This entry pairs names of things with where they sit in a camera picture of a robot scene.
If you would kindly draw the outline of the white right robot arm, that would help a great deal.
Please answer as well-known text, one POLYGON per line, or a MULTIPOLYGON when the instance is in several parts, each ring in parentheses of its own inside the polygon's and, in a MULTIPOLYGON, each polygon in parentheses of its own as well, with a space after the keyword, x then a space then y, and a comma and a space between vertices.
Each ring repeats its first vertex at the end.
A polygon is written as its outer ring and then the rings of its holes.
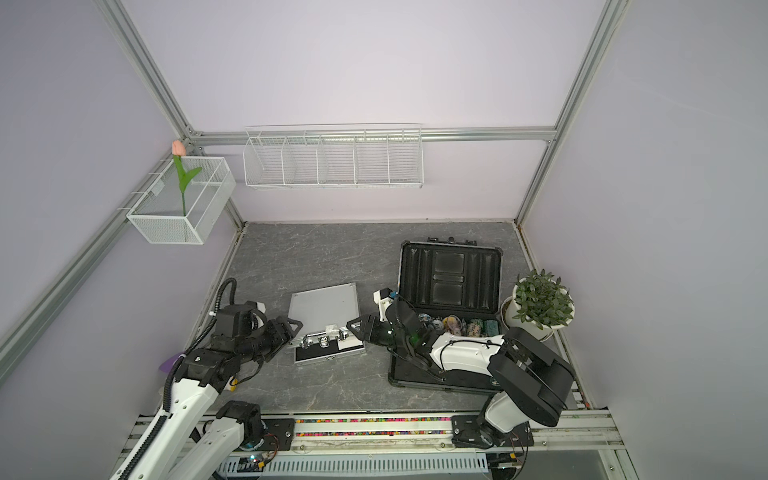
POLYGON ((520 425, 559 424, 575 371, 529 332, 515 327, 485 338, 439 333, 426 327, 411 305, 399 297, 380 299, 378 305, 377 316, 361 316, 347 323, 357 339, 384 347, 440 380, 449 372, 469 372, 488 377, 501 388, 476 417, 453 420, 454 446, 499 447, 520 425))

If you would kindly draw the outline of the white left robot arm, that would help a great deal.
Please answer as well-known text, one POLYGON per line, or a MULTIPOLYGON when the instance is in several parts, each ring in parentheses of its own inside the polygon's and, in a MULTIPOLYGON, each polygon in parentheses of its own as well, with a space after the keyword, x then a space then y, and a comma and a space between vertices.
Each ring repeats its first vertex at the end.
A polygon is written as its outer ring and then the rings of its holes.
POLYGON ((268 318, 259 302, 236 303, 236 287, 234 278, 219 286, 209 324, 174 361, 156 415, 114 478, 215 479, 220 464, 237 448, 257 448, 269 436, 258 405, 229 401, 194 446, 183 449, 241 367, 249 362, 263 366, 303 327, 289 317, 268 318))

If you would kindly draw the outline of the dark grey poker case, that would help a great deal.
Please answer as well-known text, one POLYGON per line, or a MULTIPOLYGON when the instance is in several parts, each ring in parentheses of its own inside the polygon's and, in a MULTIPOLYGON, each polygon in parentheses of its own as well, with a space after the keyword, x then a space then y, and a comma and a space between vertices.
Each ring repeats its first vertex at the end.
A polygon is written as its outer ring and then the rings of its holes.
MULTIPOLYGON (((398 288, 419 314, 432 318, 454 315, 464 322, 494 320, 500 306, 503 252, 474 242, 447 243, 430 239, 401 246, 398 288)), ((391 357, 389 383, 469 394, 501 390, 489 376, 450 371, 438 378, 404 360, 403 350, 391 357)))

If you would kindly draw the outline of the silver aluminium poker case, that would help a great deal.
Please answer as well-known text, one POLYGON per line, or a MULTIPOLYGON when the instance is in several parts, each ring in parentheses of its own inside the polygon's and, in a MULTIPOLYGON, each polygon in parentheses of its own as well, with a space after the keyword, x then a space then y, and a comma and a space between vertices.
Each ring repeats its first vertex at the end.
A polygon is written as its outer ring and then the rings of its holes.
POLYGON ((289 344, 297 365, 363 353, 364 343, 347 328, 360 316, 355 283, 294 293, 289 318, 303 326, 289 344))

